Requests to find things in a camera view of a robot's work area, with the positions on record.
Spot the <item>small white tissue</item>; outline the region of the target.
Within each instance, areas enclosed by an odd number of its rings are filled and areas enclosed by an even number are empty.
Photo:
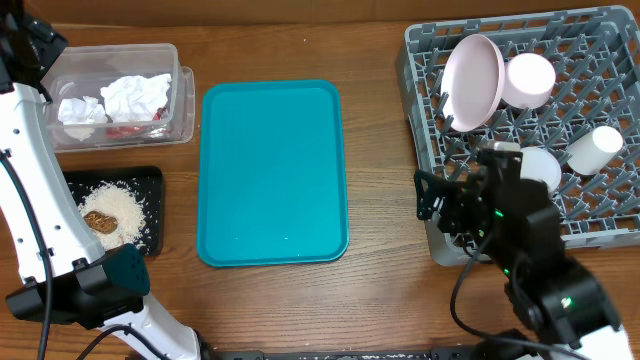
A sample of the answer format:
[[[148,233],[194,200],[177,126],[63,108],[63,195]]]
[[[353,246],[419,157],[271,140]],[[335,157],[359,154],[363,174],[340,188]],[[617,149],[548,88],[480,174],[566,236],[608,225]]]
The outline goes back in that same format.
[[[57,118],[66,126],[64,132],[79,141],[87,140],[94,133],[93,127],[82,127],[82,124],[104,124],[108,121],[104,106],[97,98],[89,96],[63,99]]]

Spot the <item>grey saucer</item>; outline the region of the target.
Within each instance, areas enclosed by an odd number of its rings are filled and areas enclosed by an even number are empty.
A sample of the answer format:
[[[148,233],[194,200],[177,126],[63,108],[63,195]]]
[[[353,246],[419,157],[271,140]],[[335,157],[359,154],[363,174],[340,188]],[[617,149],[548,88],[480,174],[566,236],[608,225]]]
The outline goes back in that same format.
[[[526,147],[522,148],[521,152],[520,178],[545,183],[548,193],[552,195],[561,182],[562,170],[559,162],[542,148]]]

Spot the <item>white napkin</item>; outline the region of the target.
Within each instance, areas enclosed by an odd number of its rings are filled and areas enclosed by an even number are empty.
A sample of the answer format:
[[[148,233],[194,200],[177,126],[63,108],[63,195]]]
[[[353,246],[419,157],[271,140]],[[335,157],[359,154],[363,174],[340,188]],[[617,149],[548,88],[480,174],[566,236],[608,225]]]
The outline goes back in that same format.
[[[100,89],[106,114],[114,123],[152,121],[168,102],[169,73],[150,78],[124,76]]]

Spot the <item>white cup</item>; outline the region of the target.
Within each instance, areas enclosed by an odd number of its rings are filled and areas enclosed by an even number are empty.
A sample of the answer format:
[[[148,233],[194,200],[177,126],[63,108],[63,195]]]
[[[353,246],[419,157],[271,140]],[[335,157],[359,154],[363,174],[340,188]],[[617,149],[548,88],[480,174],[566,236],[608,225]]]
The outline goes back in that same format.
[[[581,175],[594,175],[605,167],[623,146],[623,137],[613,127],[600,126],[591,130],[574,143],[566,152],[570,155],[567,163]]]

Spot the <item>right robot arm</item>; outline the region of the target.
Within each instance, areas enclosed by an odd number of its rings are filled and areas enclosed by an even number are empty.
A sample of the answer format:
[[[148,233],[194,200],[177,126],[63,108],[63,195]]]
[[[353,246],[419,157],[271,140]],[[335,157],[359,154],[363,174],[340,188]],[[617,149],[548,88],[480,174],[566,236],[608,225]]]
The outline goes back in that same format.
[[[462,181],[414,174],[418,219],[445,233],[466,233],[476,244],[449,305],[454,322],[481,340],[465,358],[632,358],[628,333],[604,287],[566,253],[547,185],[522,177],[522,152],[483,148],[476,158],[478,171]],[[456,295],[482,255],[506,276],[513,311],[535,339],[517,329],[481,331],[457,315]]]

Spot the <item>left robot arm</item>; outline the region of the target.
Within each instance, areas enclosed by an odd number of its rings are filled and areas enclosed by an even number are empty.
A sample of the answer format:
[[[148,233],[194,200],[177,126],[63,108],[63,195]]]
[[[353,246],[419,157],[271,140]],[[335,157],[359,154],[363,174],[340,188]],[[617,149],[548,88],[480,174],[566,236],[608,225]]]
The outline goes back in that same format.
[[[194,329],[151,294],[132,244],[105,250],[80,215],[44,123],[51,97],[42,80],[67,46],[20,1],[1,4],[1,211],[13,237],[23,285],[6,303],[13,316],[42,325],[44,358],[50,327],[77,323],[121,339],[145,359],[211,359]]]

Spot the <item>large white plate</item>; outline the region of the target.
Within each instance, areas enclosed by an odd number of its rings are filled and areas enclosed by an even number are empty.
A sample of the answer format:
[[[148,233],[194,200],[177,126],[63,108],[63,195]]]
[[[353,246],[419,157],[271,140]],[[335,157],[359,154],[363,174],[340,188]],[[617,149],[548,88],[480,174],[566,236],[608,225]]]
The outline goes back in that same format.
[[[451,127],[469,132],[484,125],[496,111],[504,89],[505,63],[498,47],[486,36],[473,34],[453,49],[440,86],[447,94],[442,113],[453,117]]]

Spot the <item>red snack wrapper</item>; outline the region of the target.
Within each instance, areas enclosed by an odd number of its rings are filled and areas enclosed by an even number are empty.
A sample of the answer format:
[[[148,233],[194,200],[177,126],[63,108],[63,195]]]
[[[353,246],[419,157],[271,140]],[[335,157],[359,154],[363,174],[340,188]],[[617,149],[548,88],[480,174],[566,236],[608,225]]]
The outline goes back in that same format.
[[[155,140],[162,139],[169,135],[169,126],[165,125],[144,125],[144,126],[120,126],[111,127],[106,130],[106,137],[115,140]]]

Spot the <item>brown cookie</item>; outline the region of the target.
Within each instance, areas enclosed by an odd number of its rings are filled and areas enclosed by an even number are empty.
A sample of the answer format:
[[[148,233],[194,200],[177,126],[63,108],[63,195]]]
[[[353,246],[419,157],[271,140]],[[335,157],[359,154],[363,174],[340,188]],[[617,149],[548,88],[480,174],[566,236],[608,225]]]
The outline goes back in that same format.
[[[83,216],[86,224],[100,234],[111,234],[118,228],[115,217],[98,211],[90,211]]]

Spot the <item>small white plate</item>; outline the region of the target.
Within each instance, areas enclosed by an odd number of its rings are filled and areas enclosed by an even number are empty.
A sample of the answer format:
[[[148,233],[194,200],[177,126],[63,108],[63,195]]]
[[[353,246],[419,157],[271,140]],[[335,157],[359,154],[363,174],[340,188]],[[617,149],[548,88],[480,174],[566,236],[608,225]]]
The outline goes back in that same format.
[[[502,99],[515,108],[536,109],[548,101],[555,82],[556,72],[549,60],[523,53],[506,64]]]

